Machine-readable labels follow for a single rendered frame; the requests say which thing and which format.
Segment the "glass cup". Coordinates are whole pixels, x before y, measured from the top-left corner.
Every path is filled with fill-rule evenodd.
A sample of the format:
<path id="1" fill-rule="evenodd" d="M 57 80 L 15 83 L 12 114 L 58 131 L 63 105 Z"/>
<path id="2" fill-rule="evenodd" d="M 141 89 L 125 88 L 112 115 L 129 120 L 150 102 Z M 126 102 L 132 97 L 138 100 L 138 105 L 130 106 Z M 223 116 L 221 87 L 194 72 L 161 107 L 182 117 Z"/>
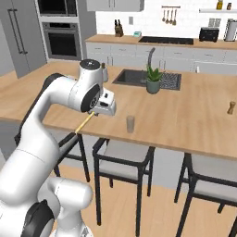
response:
<path id="1" fill-rule="evenodd" d="M 134 126 L 135 126 L 135 117 L 134 116 L 127 116 L 126 117 L 126 124 L 127 124 L 127 132 L 133 133 Z"/>

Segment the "grey base cupboards run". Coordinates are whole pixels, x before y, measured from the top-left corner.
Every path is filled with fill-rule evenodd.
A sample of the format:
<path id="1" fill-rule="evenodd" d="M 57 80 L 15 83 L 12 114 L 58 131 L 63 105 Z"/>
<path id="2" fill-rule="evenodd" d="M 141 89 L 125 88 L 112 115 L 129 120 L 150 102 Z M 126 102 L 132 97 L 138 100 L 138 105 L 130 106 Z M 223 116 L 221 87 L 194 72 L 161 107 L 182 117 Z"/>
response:
<path id="1" fill-rule="evenodd" d="M 109 66 L 146 69 L 152 45 L 86 44 L 87 57 Z M 153 69 L 237 75 L 237 50 L 156 46 Z"/>

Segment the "grey wall cupboards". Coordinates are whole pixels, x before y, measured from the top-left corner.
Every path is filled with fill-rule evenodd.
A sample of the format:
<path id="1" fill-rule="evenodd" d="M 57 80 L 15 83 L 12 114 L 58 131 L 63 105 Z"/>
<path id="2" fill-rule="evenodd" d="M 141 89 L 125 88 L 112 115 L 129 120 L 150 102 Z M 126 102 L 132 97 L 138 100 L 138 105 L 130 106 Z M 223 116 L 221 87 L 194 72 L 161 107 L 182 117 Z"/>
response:
<path id="1" fill-rule="evenodd" d="M 88 11 L 140 12 L 144 0 L 86 0 Z"/>

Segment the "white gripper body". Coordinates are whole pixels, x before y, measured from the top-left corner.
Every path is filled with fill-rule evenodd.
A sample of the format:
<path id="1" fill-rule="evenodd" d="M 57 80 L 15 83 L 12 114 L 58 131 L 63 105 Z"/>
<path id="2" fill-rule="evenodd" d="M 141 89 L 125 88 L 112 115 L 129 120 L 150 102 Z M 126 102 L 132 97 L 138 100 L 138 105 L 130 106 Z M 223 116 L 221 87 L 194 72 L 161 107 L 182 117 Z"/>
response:
<path id="1" fill-rule="evenodd" d="M 102 101 L 99 100 L 98 103 L 93 108 L 95 114 L 103 114 L 107 116 L 114 116 L 117 111 L 117 104 L 115 100 L 112 101 Z"/>

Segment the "black stool grey seat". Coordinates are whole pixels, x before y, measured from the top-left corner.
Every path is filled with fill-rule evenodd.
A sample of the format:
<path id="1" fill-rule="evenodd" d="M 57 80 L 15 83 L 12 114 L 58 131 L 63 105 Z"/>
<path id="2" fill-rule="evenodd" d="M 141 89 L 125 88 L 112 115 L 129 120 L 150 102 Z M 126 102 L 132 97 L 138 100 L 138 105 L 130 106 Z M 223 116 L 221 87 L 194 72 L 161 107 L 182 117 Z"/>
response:
<path id="1" fill-rule="evenodd" d="M 54 167 L 54 173 L 59 177 L 59 164 L 63 161 L 64 158 L 70 158 L 73 160 L 81 161 L 84 168 L 84 174 L 87 181 L 90 181 L 89 168 L 87 164 L 84 143 L 82 139 L 82 135 L 79 133 L 71 132 L 64 139 L 62 139 L 59 143 L 60 148 L 60 156 Z M 72 155 L 70 151 L 75 147 L 79 146 L 80 153 L 78 155 Z"/>
<path id="2" fill-rule="evenodd" d="M 174 197 L 179 200 L 181 185 L 188 184 L 188 193 L 181 213 L 176 237 L 181 237 L 190 204 L 194 198 L 237 207 L 237 161 L 185 153 Z"/>
<path id="3" fill-rule="evenodd" d="M 155 148 L 99 138 L 93 146 L 96 221 L 101 225 L 100 178 L 133 183 L 137 186 L 135 236 L 140 237 L 143 176 L 148 176 L 147 195 L 151 195 Z"/>

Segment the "grey fridge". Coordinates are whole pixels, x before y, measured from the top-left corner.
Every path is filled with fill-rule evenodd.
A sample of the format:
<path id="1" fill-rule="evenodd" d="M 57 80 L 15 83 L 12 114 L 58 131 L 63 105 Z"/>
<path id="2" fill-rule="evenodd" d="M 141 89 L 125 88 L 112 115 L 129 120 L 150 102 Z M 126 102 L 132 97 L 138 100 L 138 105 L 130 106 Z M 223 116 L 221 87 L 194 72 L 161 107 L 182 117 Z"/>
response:
<path id="1" fill-rule="evenodd" d="M 47 63 L 34 0 L 0 0 L 0 20 L 19 78 Z"/>

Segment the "dark sink basin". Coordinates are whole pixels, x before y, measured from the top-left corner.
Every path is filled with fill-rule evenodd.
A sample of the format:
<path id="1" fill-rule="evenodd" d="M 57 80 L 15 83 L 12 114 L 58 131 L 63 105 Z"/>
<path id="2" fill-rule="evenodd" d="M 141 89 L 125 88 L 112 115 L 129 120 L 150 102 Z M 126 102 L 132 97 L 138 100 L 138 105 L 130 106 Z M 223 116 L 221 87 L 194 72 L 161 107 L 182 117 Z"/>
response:
<path id="1" fill-rule="evenodd" d="M 146 76 L 147 72 L 144 70 L 124 69 L 113 82 L 115 84 L 145 87 Z M 179 91 L 181 89 L 181 75 L 179 73 L 163 72 L 161 89 Z"/>

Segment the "black toaster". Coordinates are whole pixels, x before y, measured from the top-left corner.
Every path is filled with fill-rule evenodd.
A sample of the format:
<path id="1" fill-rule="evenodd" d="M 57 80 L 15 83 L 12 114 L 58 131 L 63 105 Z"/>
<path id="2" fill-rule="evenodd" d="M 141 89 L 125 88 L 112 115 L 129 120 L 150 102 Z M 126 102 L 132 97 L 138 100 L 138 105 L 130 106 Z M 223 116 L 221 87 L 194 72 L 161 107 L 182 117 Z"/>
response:
<path id="1" fill-rule="evenodd" d="M 219 28 L 203 27 L 199 32 L 200 42 L 216 42 L 218 40 Z"/>

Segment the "white wall shelf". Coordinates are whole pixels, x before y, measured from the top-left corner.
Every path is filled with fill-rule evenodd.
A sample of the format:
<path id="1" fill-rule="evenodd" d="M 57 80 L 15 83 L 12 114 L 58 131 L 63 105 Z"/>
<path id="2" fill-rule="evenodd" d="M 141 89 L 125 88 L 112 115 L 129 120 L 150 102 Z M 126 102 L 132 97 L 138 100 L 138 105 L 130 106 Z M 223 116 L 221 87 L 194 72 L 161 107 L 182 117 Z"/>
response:
<path id="1" fill-rule="evenodd" d="M 237 14 L 237 9 L 211 9 L 211 8 L 200 8 L 199 13 L 215 13 L 215 14 Z"/>

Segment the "black hob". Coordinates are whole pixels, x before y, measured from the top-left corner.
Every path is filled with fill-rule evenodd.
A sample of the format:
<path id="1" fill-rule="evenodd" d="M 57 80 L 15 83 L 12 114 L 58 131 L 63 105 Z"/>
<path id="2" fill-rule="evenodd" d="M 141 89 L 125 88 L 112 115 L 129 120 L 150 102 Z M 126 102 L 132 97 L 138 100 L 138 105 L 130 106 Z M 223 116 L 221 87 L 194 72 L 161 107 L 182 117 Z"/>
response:
<path id="1" fill-rule="evenodd" d="M 139 43 L 154 43 L 154 44 L 187 44 L 193 45 L 193 38 L 175 38 L 175 37 L 153 37 L 143 36 Z"/>

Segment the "potted green plant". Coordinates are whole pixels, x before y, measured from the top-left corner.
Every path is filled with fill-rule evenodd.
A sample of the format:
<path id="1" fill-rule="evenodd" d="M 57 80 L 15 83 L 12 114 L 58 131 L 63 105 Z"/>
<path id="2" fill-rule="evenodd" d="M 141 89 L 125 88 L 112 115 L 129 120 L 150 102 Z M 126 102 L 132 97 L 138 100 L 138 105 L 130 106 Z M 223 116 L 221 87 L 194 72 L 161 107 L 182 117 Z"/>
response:
<path id="1" fill-rule="evenodd" d="M 152 69 L 151 66 L 146 66 L 146 91 L 150 94 L 156 94 L 161 87 L 163 72 L 159 69 Z"/>

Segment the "steel oven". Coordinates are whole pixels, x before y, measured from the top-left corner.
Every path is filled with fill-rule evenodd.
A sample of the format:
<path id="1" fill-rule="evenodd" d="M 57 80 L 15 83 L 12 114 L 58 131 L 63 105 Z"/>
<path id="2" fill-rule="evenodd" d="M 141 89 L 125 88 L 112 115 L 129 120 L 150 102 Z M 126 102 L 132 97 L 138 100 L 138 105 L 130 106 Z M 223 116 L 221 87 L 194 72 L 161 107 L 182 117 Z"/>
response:
<path id="1" fill-rule="evenodd" d="M 50 58 L 81 60 L 81 46 L 76 23 L 44 22 L 43 30 Z"/>

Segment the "black microwave oven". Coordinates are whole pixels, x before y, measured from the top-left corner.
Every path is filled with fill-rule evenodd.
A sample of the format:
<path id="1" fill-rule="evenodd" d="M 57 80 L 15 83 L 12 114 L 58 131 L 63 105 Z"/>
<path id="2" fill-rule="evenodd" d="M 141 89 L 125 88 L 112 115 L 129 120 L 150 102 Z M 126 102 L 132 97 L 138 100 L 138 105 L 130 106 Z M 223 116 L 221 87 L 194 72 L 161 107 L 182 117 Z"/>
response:
<path id="1" fill-rule="evenodd" d="M 43 16 L 76 17 L 76 0 L 37 0 Z"/>

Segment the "white bottle brown cap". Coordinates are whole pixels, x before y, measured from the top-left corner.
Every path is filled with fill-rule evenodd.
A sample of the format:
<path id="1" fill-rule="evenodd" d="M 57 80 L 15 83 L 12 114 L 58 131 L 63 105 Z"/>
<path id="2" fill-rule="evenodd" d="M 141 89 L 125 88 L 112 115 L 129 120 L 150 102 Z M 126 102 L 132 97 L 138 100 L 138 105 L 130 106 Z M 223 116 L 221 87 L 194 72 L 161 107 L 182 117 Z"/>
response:
<path id="1" fill-rule="evenodd" d="M 102 67 L 102 72 L 103 72 L 103 80 L 104 80 L 104 82 L 107 82 L 108 81 L 108 74 L 107 74 L 106 64 L 103 62 L 101 64 L 101 67 Z"/>

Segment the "yellow straw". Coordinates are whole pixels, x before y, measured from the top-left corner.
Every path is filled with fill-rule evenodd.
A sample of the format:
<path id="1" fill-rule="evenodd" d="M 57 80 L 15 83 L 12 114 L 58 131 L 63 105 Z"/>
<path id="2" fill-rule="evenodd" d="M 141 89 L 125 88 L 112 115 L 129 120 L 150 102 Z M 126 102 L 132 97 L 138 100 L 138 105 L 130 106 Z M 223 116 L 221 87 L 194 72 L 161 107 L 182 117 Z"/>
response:
<path id="1" fill-rule="evenodd" d="M 89 122 L 89 120 L 94 116 L 94 112 L 92 112 L 84 122 L 74 131 L 75 133 L 79 133 L 79 131 Z"/>

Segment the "grey tap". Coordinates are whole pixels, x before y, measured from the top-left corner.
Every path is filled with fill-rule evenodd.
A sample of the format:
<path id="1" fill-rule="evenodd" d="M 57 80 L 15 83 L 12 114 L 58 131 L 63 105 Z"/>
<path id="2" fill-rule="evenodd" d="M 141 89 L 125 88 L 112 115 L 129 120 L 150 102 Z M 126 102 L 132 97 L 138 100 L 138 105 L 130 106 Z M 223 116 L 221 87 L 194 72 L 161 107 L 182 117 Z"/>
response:
<path id="1" fill-rule="evenodd" d="M 151 61 L 152 61 L 152 56 L 153 56 L 153 53 L 155 52 L 155 48 L 153 47 L 150 52 L 149 52 L 149 55 L 148 55 L 148 60 L 147 60 L 147 65 L 149 67 L 151 67 Z"/>

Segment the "grey double wall socket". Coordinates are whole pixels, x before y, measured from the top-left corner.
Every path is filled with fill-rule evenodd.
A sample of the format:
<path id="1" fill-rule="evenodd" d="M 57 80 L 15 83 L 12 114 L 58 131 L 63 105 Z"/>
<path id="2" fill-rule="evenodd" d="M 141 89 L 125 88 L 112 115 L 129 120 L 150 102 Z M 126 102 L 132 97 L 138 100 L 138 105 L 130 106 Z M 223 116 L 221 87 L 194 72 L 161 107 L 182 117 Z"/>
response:
<path id="1" fill-rule="evenodd" d="M 218 28 L 220 25 L 221 19 L 210 19 L 208 26 L 211 28 Z"/>

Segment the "black knife block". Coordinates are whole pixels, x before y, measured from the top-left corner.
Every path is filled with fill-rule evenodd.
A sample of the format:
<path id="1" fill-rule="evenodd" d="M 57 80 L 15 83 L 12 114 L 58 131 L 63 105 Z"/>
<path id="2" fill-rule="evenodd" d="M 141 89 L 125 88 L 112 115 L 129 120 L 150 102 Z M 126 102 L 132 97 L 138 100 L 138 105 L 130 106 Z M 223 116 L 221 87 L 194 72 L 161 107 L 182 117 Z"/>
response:
<path id="1" fill-rule="evenodd" d="M 115 20 L 115 36 L 122 37 L 124 35 L 122 25 L 120 24 L 120 20 Z"/>

